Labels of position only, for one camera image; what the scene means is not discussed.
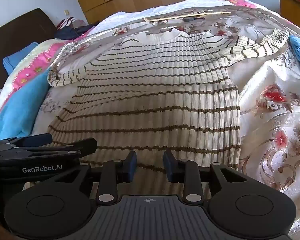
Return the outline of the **wooden desk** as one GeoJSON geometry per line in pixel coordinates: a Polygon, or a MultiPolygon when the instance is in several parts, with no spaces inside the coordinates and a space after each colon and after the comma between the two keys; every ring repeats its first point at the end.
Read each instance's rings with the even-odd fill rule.
{"type": "Polygon", "coordinates": [[[280,15],[300,27],[300,0],[280,0],[280,15]]]}

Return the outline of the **blue pillow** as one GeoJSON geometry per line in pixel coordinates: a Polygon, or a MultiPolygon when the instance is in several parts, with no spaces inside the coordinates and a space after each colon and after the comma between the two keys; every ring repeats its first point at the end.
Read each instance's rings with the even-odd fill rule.
{"type": "Polygon", "coordinates": [[[32,42],[25,48],[21,49],[20,51],[9,55],[7,57],[4,57],[2,60],[3,67],[5,68],[8,75],[11,75],[16,66],[19,64],[19,62],[24,59],[36,46],[38,46],[39,43],[32,42]]]}

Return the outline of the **dark brown headboard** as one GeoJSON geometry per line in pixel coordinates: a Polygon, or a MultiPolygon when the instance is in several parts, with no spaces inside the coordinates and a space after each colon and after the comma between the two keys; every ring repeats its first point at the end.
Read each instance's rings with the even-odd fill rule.
{"type": "Polygon", "coordinates": [[[39,8],[29,11],[0,27],[0,89],[8,74],[2,60],[28,46],[31,42],[52,39],[56,26],[39,8]]]}

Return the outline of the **pink cartoon print quilt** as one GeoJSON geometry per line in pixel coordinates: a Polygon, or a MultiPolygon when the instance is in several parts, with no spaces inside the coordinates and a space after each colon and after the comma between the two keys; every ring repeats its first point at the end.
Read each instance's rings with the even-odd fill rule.
{"type": "Polygon", "coordinates": [[[87,48],[92,35],[84,34],[74,40],[53,38],[46,40],[32,49],[16,66],[12,74],[5,81],[0,93],[0,112],[10,97],[24,87],[35,77],[45,72],[51,66],[65,62],[80,49],[87,48]]]}

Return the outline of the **small dark blue object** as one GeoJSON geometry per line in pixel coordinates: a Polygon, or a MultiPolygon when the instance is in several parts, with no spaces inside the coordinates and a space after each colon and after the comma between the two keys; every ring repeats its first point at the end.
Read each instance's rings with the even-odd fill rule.
{"type": "Polygon", "coordinates": [[[205,20],[205,18],[204,17],[184,17],[183,18],[184,22],[192,22],[192,21],[197,21],[197,20],[202,21],[202,20],[205,20]]]}

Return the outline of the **dark navy clothes pile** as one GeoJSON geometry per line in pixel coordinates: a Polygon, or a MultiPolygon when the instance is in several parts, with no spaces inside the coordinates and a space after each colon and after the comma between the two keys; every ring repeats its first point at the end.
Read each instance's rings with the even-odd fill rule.
{"type": "Polygon", "coordinates": [[[61,23],[57,25],[57,31],[54,34],[54,38],[58,38],[61,40],[74,40],[81,35],[85,34],[94,26],[98,25],[99,22],[97,21],[94,24],[84,25],[78,28],[74,28],[72,25],[62,25],[61,23]]]}

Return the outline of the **floral beige bedspread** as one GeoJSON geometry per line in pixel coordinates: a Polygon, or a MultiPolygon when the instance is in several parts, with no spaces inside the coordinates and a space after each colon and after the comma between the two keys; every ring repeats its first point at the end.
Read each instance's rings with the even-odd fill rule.
{"type": "MultiPolygon", "coordinates": [[[[260,41],[272,30],[280,29],[288,31],[289,36],[300,37],[297,26],[261,9],[234,6],[203,9],[203,12],[217,11],[230,11],[231,14],[209,15],[205,20],[192,22],[183,19],[152,23],[135,20],[92,36],[160,34],[178,29],[188,34],[208,31],[220,37],[240,35],[260,41]]],[[[241,153],[238,168],[234,169],[293,200],[296,219],[290,235],[300,239],[300,63],[288,39],[274,55],[238,62],[229,69],[239,91],[241,122],[241,153]]],[[[40,122],[44,132],[48,132],[49,125],[70,101],[77,86],[51,88],[54,93],[61,94],[65,103],[49,120],[40,122]]],[[[179,183],[168,183],[163,163],[160,169],[149,169],[138,162],[135,181],[120,187],[119,192],[181,194],[182,189],[179,183]]]]}

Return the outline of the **cream brown-striped ribbed sweater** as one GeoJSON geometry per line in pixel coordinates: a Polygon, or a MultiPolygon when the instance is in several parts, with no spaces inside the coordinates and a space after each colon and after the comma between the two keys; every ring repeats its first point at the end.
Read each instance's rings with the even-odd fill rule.
{"type": "Polygon", "coordinates": [[[51,86],[77,86],[48,127],[52,144],[95,138],[97,163],[135,150],[143,167],[160,169],[169,148],[200,166],[238,168],[239,91],[229,69],[274,55],[288,36],[275,29],[254,41],[172,29],[70,46],[49,71],[51,86]]]}

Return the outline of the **blue fuzzy blanket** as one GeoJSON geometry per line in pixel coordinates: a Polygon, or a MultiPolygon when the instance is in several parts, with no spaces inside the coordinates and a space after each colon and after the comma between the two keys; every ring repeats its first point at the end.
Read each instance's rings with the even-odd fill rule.
{"type": "Polygon", "coordinates": [[[38,111],[50,85],[49,71],[39,74],[16,91],[0,111],[0,140],[31,134],[38,111]]]}

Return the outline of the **white textured blanket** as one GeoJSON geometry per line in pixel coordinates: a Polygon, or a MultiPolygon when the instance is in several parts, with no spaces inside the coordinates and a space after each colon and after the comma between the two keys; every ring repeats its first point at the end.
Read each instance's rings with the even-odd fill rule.
{"type": "Polygon", "coordinates": [[[182,9],[197,8],[197,7],[211,8],[211,7],[220,7],[224,5],[232,6],[232,3],[225,0],[185,0],[170,5],[152,7],[150,9],[146,9],[138,12],[120,11],[110,15],[105,20],[102,20],[98,25],[90,29],[88,34],[94,35],[96,33],[100,33],[102,31],[121,26],[125,23],[143,19],[145,17],[167,14],[182,9]]]}

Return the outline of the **red white striped garment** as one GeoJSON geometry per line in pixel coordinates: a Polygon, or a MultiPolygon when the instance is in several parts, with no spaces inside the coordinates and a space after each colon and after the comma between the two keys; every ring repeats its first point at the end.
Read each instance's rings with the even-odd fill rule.
{"type": "Polygon", "coordinates": [[[63,19],[61,20],[61,22],[58,23],[57,25],[57,30],[60,30],[64,27],[67,27],[67,26],[71,26],[72,23],[74,22],[75,18],[74,17],[69,17],[69,18],[66,18],[66,19],[63,19]]]}

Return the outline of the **long bamboo stick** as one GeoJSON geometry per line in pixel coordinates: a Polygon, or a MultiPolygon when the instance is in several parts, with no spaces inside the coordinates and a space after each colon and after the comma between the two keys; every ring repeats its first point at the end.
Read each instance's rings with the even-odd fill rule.
{"type": "Polygon", "coordinates": [[[147,23],[152,22],[160,22],[160,21],[168,21],[173,19],[184,19],[184,18],[203,18],[209,15],[230,15],[230,11],[217,11],[217,12],[201,12],[196,14],[188,14],[188,15],[178,15],[178,16],[170,16],[170,17],[161,17],[161,18],[144,18],[144,21],[147,23]]]}

